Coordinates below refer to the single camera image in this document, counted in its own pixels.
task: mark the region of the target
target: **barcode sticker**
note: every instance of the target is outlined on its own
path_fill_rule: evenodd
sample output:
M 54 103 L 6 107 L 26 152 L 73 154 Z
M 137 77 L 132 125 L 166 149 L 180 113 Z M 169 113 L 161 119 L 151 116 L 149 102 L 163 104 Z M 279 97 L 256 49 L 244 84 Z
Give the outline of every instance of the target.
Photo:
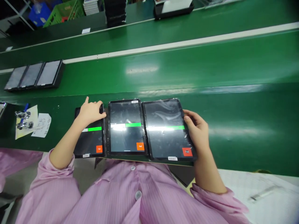
M 168 160 L 177 161 L 178 158 L 175 157 L 175 156 L 169 156 L 169 157 L 168 157 Z

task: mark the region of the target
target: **blue pen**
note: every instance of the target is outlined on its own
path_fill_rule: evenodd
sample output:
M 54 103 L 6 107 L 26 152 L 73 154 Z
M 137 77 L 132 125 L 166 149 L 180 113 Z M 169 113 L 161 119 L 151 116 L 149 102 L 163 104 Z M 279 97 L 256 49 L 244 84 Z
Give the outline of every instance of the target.
M 24 112 L 26 112 L 26 111 L 27 111 L 28 107 L 29 107 L 29 103 L 27 103 L 27 104 L 26 104 L 26 106 L 25 106 L 25 109 L 24 109 Z

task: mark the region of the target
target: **yellow paper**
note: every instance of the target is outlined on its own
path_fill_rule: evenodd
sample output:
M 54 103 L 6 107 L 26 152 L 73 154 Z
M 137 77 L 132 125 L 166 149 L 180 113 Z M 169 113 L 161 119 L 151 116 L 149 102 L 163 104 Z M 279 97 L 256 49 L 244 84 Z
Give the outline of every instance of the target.
M 30 112 L 31 115 L 27 120 L 24 120 L 24 122 L 33 122 L 33 128 L 19 130 L 16 126 L 16 139 L 21 138 L 25 135 L 28 135 L 34 131 L 34 127 L 38 125 L 38 112 L 37 112 L 37 105 L 27 109 L 27 112 Z M 21 119 L 17 118 L 16 124 L 20 123 Z

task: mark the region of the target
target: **green progress bar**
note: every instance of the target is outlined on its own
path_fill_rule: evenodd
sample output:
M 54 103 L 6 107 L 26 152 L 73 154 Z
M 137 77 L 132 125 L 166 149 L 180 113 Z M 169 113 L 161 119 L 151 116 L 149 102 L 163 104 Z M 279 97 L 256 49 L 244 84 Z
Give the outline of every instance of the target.
M 126 127 L 141 127 L 141 123 L 127 123 Z
M 185 126 L 181 125 L 181 126 L 168 126 L 167 128 L 173 128 L 174 130 L 184 130 Z
M 88 131 L 101 131 L 102 127 L 89 128 Z

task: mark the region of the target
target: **orange button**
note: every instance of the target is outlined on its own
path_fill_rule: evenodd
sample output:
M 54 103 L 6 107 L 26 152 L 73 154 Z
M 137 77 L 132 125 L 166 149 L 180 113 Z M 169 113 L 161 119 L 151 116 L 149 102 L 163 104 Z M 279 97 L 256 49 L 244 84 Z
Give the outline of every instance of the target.
M 182 148 L 184 156 L 193 156 L 191 148 Z
M 143 142 L 137 143 L 137 151 L 144 151 L 144 144 Z
M 103 146 L 97 146 L 97 153 L 103 153 Z

